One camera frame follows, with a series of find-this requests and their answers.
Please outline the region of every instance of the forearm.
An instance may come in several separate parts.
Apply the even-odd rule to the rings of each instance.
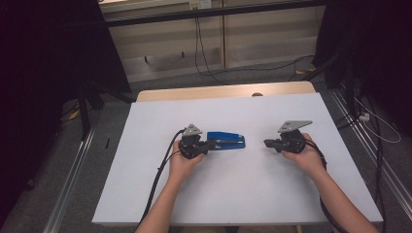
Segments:
[[[329,213],[346,231],[351,233],[378,232],[326,170],[313,172],[309,176],[318,188]]]
[[[180,182],[167,181],[136,233],[165,233],[168,231],[180,186]]]

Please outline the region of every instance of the white board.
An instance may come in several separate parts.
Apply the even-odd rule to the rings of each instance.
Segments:
[[[361,175],[318,93],[133,103],[92,222],[136,225],[173,136],[193,123],[238,133],[242,150],[209,151],[184,183],[174,225],[256,225],[324,222],[319,192],[292,162],[263,140],[279,138],[286,120],[313,120],[301,128],[318,144],[327,169],[371,221],[382,221]],[[158,182],[154,202],[167,179]]]

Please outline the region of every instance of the blue plastic tool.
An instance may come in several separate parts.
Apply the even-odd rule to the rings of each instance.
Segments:
[[[208,132],[207,140],[216,143],[211,150],[233,150],[246,147],[245,137],[240,134],[225,132]]]

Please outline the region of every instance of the person's left hand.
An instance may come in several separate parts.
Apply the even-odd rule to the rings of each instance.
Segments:
[[[170,158],[169,181],[182,183],[191,174],[194,167],[203,159],[203,153],[193,159],[187,159],[179,152],[180,140],[173,144],[172,157]]]

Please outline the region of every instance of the gray carpeted floor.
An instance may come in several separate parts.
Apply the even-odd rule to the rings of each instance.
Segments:
[[[296,69],[309,68],[310,58],[303,60],[296,65]],[[288,64],[265,64],[254,66],[253,68],[273,68]],[[222,82],[230,84],[239,83],[274,83],[285,82],[293,73],[293,66],[279,70],[266,71],[232,71],[217,75],[216,78]],[[219,85],[211,77],[199,74],[183,75],[155,81],[132,83],[133,95],[144,89],[161,89],[173,87],[206,86]],[[336,103],[331,97],[330,91],[322,79],[315,79],[314,86],[321,93],[330,115],[333,119],[343,116]],[[104,186],[111,163],[116,153],[121,132],[127,119],[129,105],[118,102],[110,97],[105,97],[106,106],[102,111],[92,111],[100,115],[98,125],[92,139],[88,154],[79,175],[78,182],[72,193],[70,203],[67,206],[64,218],[61,221],[58,232],[132,232],[134,227],[103,227],[91,223],[95,207],[99,200],[100,192]],[[379,115],[385,119],[390,119],[385,112],[379,110]],[[42,232],[52,212],[53,205],[64,185],[67,174],[71,168],[74,157],[80,146],[82,136],[81,121],[79,118],[61,124],[58,137],[50,151],[49,157],[42,169],[35,178],[35,188],[24,191],[8,220],[1,229],[1,233],[6,232]],[[393,137],[389,129],[383,129],[384,134]],[[365,150],[360,140],[356,137],[351,127],[340,130],[342,138],[353,156],[365,183],[372,193],[375,192],[375,165],[369,156],[365,155]],[[412,160],[411,138],[402,135],[403,139],[399,144],[384,144],[386,159],[395,168],[399,178],[412,189],[412,179],[409,174]],[[387,232],[411,232],[412,222],[404,210],[398,204],[393,193],[385,182],[382,182],[382,192],[385,200],[385,210],[387,214]],[[329,232],[328,224],[303,226],[303,232]]]

